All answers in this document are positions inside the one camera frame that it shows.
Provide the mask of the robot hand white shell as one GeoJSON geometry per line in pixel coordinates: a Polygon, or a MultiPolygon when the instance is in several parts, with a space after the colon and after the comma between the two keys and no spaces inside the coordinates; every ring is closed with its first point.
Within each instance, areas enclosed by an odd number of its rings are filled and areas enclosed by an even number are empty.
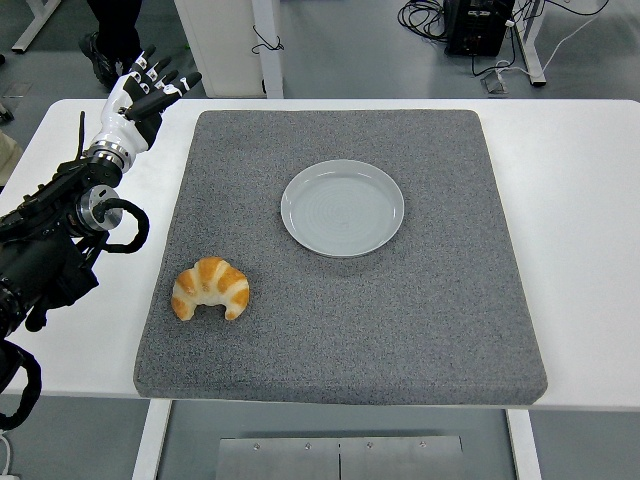
{"type": "Polygon", "coordinates": [[[129,72],[119,77],[101,113],[101,130],[95,137],[124,148],[133,157],[149,150],[162,124],[162,114],[202,80],[194,71],[186,76],[165,69],[169,57],[155,61],[153,46],[143,50],[129,72]]]}

